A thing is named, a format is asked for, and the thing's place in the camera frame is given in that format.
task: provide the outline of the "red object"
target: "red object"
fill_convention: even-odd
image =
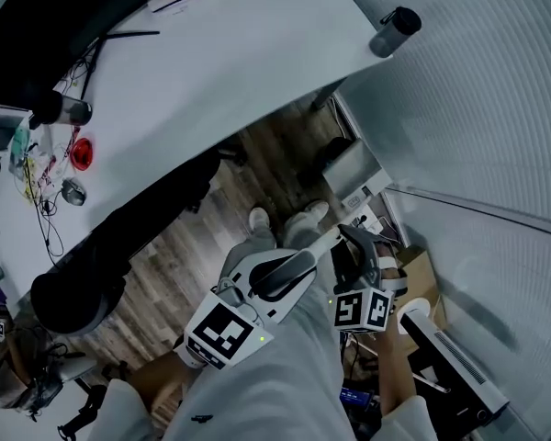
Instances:
[[[73,145],[70,152],[70,161],[75,169],[83,172],[92,163],[93,156],[92,143],[86,137],[83,137]]]

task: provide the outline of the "cardboard box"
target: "cardboard box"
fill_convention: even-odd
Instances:
[[[425,298],[431,303],[434,324],[444,330],[447,320],[443,300],[439,301],[441,294],[437,287],[429,254],[420,246],[412,245],[399,252],[396,257],[401,262],[402,269],[406,271],[408,282],[408,292],[396,299],[396,311],[414,298]],[[418,348],[408,335],[401,335],[400,339],[407,355]]]

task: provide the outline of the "gray pants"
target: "gray pants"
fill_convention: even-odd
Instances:
[[[296,214],[286,223],[284,248],[300,250],[320,237],[318,224],[306,212]],[[258,227],[243,243],[232,247],[224,262],[220,277],[227,276],[241,260],[249,255],[277,248],[276,238],[267,227]]]
[[[321,236],[318,223],[306,212],[300,212],[286,222],[282,244],[284,248],[301,250],[311,245]],[[273,250],[277,247],[276,238],[267,227],[258,227],[245,242],[234,246],[229,252],[220,276],[227,276],[247,255]],[[336,285],[331,254],[322,256],[317,265],[317,276],[296,307],[283,320],[284,324],[304,314],[313,325],[325,333],[337,334],[332,328],[332,319],[326,308],[329,296]]]

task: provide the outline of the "white sleeve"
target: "white sleeve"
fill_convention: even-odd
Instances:
[[[151,441],[151,418],[134,388],[120,379],[108,385],[88,441]]]
[[[394,412],[382,418],[382,427],[371,438],[372,441],[385,439],[397,441],[436,441],[429,411],[423,397],[410,397]]]

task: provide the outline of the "white sneaker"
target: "white sneaker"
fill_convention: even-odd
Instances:
[[[319,223],[327,215],[327,212],[329,212],[329,203],[320,200],[312,201],[304,208],[304,212],[312,216],[316,223]]]
[[[284,224],[284,247],[290,248],[296,236],[305,231],[317,231],[319,222],[329,211],[326,201],[313,201],[302,212],[292,216]]]
[[[249,213],[249,227],[251,232],[255,232],[258,227],[266,227],[269,229],[269,214],[263,208],[253,208]]]

